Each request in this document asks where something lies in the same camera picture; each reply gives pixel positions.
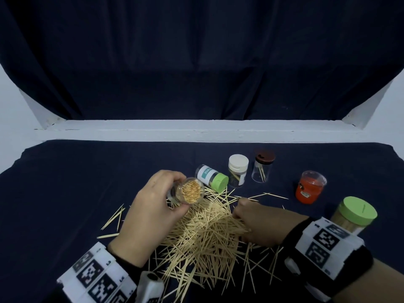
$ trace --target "green cap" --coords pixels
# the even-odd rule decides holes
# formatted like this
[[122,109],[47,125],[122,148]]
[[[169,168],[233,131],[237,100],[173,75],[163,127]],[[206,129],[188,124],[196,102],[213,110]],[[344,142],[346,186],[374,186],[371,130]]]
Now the green cap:
[[345,219],[360,226],[371,224],[377,217],[377,211],[371,204],[356,197],[346,197],[338,210]]
[[212,189],[217,193],[222,193],[229,183],[229,177],[223,173],[216,174],[212,180]]

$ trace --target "hand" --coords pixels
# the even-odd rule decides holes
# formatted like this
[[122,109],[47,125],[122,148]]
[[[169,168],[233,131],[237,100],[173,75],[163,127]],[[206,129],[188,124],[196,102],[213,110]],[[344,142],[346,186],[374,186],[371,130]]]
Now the hand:
[[166,203],[167,191],[172,184],[185,178],[176,171],[160,170],[154,174],[136,195],[119,235],[109,244],[109,250],[129,263],[143,267],[189,209],[186,204],[171,209]]
[[280,245],[296,225],[308,218],[286,209],[264,206],[246,198],[239,199],[233,217],[240,218],[251,229],[250,233],[243,236],[244,242],[268,248]]

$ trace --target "white cap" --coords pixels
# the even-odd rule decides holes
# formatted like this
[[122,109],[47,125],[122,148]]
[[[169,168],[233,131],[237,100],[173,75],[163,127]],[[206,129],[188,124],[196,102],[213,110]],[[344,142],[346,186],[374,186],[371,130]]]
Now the white cap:
[[229,157],[229,169],[237,173],[247,171],[249,167],[249,159],[241,154],[233,154]]

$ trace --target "pile of toothpicks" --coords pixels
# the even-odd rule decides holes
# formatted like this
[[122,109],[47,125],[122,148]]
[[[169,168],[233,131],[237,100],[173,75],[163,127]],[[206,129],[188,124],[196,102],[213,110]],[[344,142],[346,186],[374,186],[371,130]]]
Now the pile of toothpicks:
[[[206,187],[204,200],[190,208],[184,218],[169,233],[161,247],[155,251],[154,272],[160,275],[166,285],[162,300],[175,295],[175,301],[182,302],[191,283],[212,289],[218,285],[219,281],[222,281],[223,293],[230,282],[233,285],[237,283],[232,276],[235,263],[244,265],[241,291],[244,288],[246,276],[249,276],[255,292],[252,274],[255,268],[264,270],[270,275],[270,284],[273,278],[279,279],[274,275],[274,270],[278,254],[283,248],[270,249],[274,257],[268,269],[260,264],[270,254],[269,248],[263,249],[261,252],[263,257],[257,262],[251,260],[249,256],[253,249],[260,248],[260,246],[249,243],[246,252],[239,250],[240,245],[244,244],[239,238],[249,230],[242,221],[231,216],[230,205],[233,207],[240,198],[240,196],[233,196],[233,192],[234,189],[231,192],[226,189],[223,193],[216,193]],[[287,199],[271,193],[262,193],[249,199],[258,202],[257,198],[266,195]],[[122,205],[102,229],[119,217],[118,231],[124,210]],[[103,235],[97,238],[114,237],[118,234]],[[178,287],[166,293],[170,279],[177,280]]]

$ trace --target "dark blue fabric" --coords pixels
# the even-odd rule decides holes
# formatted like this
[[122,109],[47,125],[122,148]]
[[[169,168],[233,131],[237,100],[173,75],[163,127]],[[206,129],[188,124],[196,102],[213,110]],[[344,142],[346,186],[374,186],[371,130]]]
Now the dark blue fabric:
[[[259,198],[262,204],[328,218],[344,197],[363,198],[379,216],[361,237],[376,258],[404,273],[399,240],[404,232],[400,219],[404,212],[404,162],[388,145],[56,140],[25,150],[0,174],[2,302],[38,302],[43,298],[56,279],[95,244],[97,236],[116,233],[117,221],[104,231],[100,229],[122,203],[128,208],[159,169],[193,176],[204,163],[226,172],[230,155],[240,153],[253,159],[259,148],[272,149],[277,156],[268,182],[259,184],[251,179],[250,161],[245,185],[234,195],[271,192],[289,199],[265,196]],[[305,170],[316,170],[328,179],[312,205],[301,204],[294,197],[295,185]],[[251,259],[258,261],[262,256],[258,253]],[[268,268],[270,262],[261,265]],[[236,266],[233,276],[237,287],[230,286],[226,298],[244,302],[259,298],[251,297],[248,276],[240,294],[243,273],[242,265]],[[260,269],[255,269],[253,276],[259,294],[281,299],[290,293],[288,283],[268,288],[268,274]],[[218,286],[215,293],[220,295],[221,291]],[[189,292],[194,302],[206,302],[211,295],[194,285]]]
[[0,0],[0,63],[66,119],[346,116],[403,68],[404,0]]

